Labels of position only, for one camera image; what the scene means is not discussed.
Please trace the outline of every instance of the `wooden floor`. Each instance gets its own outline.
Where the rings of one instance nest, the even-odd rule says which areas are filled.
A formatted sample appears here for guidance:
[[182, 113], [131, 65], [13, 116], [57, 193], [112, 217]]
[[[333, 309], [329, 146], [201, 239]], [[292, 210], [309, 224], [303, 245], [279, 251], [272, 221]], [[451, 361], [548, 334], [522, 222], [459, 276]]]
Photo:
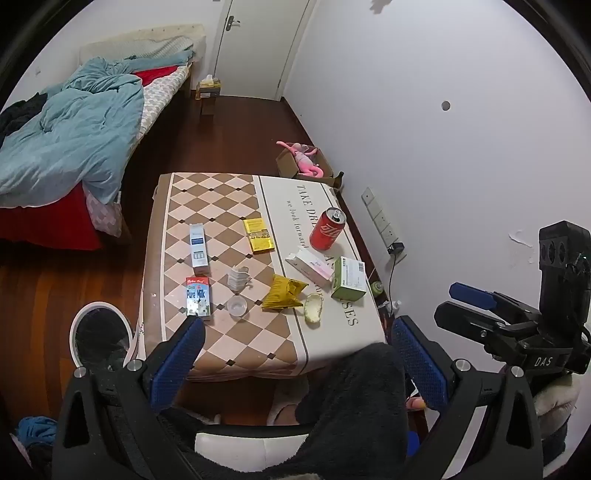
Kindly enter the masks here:
[[[152, 194], [161, 173], [215, 171], [276, 175], [277, 140], [309, 141], [284, 103], [221, 97], [214, 118], [177, 95], [142, 140], [126, 169], [122, 204], [132, 232], [127, 247], [55, 251], [0, 241], [0, 393], [12, 422], [56, 418], [74, 369], [69, 329], [76, 312], [103, 300], [135, 324]], [[180, 400], [226, 423], [260, 423], [273, 381], [193, 384]]]

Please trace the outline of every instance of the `green box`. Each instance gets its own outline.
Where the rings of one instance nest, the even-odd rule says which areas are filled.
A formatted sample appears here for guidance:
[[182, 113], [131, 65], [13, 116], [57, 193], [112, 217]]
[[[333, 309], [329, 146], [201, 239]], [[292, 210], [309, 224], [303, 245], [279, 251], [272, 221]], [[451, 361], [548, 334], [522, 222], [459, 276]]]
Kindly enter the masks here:
[[366, 284], [363, 262], [347, 257], [337, 258], [331, 297], [339, 300], [359, 300], [367, 291]]

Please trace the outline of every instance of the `door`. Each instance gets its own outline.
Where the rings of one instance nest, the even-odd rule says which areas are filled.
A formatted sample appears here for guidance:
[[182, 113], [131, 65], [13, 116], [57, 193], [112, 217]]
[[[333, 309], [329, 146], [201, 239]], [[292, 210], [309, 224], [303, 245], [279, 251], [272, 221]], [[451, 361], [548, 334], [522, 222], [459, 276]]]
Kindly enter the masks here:
[[215, 69], [222, 95], [275, 98], [308, 1], [232, 0]]

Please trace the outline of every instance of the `coca-cola can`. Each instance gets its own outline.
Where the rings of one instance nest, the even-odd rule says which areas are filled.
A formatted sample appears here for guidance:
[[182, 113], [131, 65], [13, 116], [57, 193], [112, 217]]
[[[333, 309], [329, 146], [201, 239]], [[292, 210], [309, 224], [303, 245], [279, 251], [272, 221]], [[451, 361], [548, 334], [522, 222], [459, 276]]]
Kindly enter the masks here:
[[343, 210], [331, 207], [322, 212], [318, 223], [310, 234], [310, 245], [316, 250], [328, 250], [345, 228], [346, 222], [347, 217]]

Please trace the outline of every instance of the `pink stuffed toy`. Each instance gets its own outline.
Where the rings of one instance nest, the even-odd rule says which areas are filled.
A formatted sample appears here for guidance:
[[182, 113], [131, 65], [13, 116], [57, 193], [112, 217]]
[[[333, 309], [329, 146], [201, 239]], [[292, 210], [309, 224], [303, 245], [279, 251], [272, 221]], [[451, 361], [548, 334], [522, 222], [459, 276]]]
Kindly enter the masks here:
[[294, 156], [295, 163], [297, 164], [298, 169], [307, 177], [323, 177], [324, 172], [320, 167], [317, 167], [312, 163], [310, 157], [317, 152], [317, 148], [312, 150], [311, 152], [304, 153], [303, 147], [299, 143], [294, 143], [292, 146], [284, 142], [277, 142], [277, 145], [281, 145], [282, 147], [286, 148], [290, 151], [290, 153]]

